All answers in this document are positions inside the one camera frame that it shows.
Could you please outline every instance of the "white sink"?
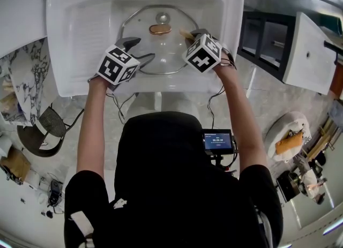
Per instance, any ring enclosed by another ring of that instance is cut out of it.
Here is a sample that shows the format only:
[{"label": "white sink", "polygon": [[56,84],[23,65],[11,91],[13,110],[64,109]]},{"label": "white sink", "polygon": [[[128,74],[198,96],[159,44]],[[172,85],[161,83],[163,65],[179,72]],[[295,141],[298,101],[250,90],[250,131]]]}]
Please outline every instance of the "white sink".
[{"label": "white sink", "polygon": [[[244,0],[47,0],[49,51],[58,92],[61,96],[88,93],[87,79],[94,75],[104,50],[115,43],[124,21],[147,5],[173,5],[189,15],[200,28],[225,43],[236,55]],[[171,32],[151,35],[159,12],[170,16]],[[143,11],[127,23],[123,37],[140,37],[141,43],[129,52],[136,56],[156,53],[144,68],[150,73],[166,73],[184,65],[186,50],[179,29],[192,31],[189,18],[172,8]],[[116,93],[190,91],[216,93],[221,87],[215,73],[200,74],[186,66],[178,73],[159,76],[137,72]]]}]

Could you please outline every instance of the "orange cloth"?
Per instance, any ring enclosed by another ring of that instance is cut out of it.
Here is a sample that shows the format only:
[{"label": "orange cloth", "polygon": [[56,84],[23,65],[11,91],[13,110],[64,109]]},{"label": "orange cloth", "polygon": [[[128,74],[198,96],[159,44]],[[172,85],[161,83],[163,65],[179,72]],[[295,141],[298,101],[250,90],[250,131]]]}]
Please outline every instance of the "orange cloth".
[{"label": "orange cloth", "polygon": [[289,137],[287,139],[283,139],[275,143],[275,147],[277,150],[277,154],[280,155],[283,152],[292,149],[297,146],[302,145],[302,132],[299,132],[298,134]]}]

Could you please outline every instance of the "drain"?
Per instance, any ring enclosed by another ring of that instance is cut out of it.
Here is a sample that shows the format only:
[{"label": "drain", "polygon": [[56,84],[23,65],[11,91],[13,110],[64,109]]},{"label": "drain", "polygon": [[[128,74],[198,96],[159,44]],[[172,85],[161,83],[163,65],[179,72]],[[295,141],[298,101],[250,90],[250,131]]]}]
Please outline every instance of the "drain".
[{"label": "drain", "polygon": [[170,22],[170,15],[168,13],[158,13],[156,15],[156,22],[158,24],[168,24]]}]

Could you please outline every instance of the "tiled floor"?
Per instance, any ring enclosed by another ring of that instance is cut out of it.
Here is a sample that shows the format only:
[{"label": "tiled floor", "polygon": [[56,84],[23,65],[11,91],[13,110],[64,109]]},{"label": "tiled floor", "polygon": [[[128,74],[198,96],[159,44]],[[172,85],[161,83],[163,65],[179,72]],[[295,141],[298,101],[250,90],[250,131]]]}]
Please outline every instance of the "tiled floor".
[{"label": "tiled floor", "polygon": [[[293,110],[303,112],[310,123],[311,133],[313,134],[316,131],[330,106],[330,99],[312,91],[285,85],[240,56],[237,56],[236,64],[242,85],[246,90],[256,120],[264,136],[276,119],[284,113]],[[192,93],[189,94],[189,97],[197,104],[202,126],[210,127],[212,118],[207,109],[207,102],[210,95]],[[119,100],[123,102],[126,98],[127,96],[120,96]],[[59,97],[53,103],[53,108],[64,118],[65,123],[71,124],[85,105],[85,101],[86,96],[78,96],[73,99]],[[124,114],[126,114],[128,106],[132,101],[133,98],[123,106],[122,110]],[[225,95],[214,98],[211,106],[215,114],[215,126],[222,129],[231,128],[230,114]],[[74,128],[66,134],[60,152],[53,157],[44,159],[24,150],[24,154],[31,162],[32,168],[41,175],[52,172],[63,181],[68,167],[76,165],[80,126],[81,118]],[[14,144],[20,148],[21,144],[16,133],[16,128],[13,126],[4,126],[3,124],[0,127],[1,130],[4,130],[6,134],[10,135]],[[116,167],[117,148],[122,128],[123,125],[118,118],[116,106],[111,98],[106,98],[104,129],[105,169],[107,170],[114,170]],[[270,168],[274,175],[278,174],[276,170],[280,168],[280,165],[282,166],[284,164],[275,164],[270,161]],[[238,168],[238,161],[236,161],[233,169]]]}]

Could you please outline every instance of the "small screen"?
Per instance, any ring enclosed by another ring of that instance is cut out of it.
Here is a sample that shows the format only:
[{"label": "small screen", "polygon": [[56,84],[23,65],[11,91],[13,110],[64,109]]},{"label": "small screen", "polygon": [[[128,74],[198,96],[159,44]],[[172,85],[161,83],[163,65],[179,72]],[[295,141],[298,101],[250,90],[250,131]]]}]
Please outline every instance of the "small screen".
[{"label": "small screen", "polygon": [[206,133],[205,149],[232,149],[230,133]]}]

